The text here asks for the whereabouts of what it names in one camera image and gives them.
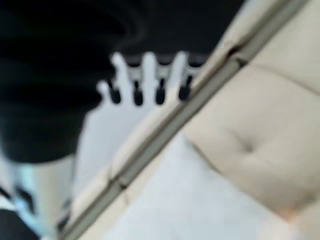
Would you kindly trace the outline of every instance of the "beige upholstery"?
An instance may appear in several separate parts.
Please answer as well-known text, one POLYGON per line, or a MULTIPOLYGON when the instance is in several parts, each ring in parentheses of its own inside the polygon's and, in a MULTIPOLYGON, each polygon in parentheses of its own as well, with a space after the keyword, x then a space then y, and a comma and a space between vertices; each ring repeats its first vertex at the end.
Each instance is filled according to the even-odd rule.
POLYGON ((185 132, 225 176, 274 211, 287 212, 320 187, 308 184, 320 174, 319 107, 313 93, 248 66, 185 132))
POLYGON ((184 129, 234 184, 301 215, 310 239, 320 236, 319 11, 309 1, 184 129))
POLYGON ((312 0, 252 62, 320 94, 320 1, 312 0))

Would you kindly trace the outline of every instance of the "cream leather seat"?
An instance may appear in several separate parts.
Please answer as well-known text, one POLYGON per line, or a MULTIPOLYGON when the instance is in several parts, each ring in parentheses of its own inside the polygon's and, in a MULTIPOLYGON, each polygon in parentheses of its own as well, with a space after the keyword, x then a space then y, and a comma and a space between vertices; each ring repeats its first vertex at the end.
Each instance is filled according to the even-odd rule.
MULTIPOLYGON (((263 7, 251 4, 250 11, 243 10, 202 75, 215 71, 229 50, 249 37, 250 31, 240 29, 259 25, 250 21, 254 13, 268 15, 280 2, 285 1, 264 1, 263 7)), ((296 219, 311 240, 320 236, 319 13, 320 1, 308 1, 182 129, 213 168, 285 220, 296 219)), ((240 56, 245 59, 246 53, 240 56)), ((133 133, 112 168, 102 173, 104 178, 117 178, 137 149, 148 143, 155 126, 168 118, 174 101, 170 99, 172 104, 158 109, 133 133)), ((81 240, 94 239, 99 231, 112 227, 139 197, 165 151, 81 240)))

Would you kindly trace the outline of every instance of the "white surface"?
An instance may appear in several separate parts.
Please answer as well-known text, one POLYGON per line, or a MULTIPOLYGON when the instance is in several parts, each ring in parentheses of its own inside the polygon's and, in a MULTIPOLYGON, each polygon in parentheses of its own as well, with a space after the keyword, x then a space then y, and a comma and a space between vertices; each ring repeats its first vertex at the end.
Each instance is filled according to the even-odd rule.
POLYGON ((105 240, 293 240, 294 230, 229 184, 180 133, 105 240))

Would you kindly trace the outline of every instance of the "seat seam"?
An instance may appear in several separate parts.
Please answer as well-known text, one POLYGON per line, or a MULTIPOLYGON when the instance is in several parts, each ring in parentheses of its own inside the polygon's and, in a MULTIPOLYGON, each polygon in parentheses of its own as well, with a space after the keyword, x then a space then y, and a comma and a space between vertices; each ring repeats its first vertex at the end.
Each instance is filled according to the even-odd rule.
POLYGON ((306 84, 301 83, 300 81, 298 81, 297 79, 293 78, 292 76, 289 76, 288 74, 285 74, 284 72, 279 71, 279 70, 277 70, 277 69, 275 69, 273 67, 262 65, 262 64, 257 64, 257 63, 252 63, 252 62, 250 62, 249 65, 254 67, 254 68, 257 68, 257 69, 260 69, 260 70, 263 70, 263 71, 266 71, 266 72, 273 73, 273 74, 281 77, 282 79, 284 79, 286 82, 290 82, 290 83, 292 83, 292 84, 294 84, 294 85, 296 85, 296 86, 308 91, 312 95, 315 95, 315 96, 319 96, 320 95, 320 92, 318 92, 317 90, 312 89, 311 87, 307 86, 306 84))

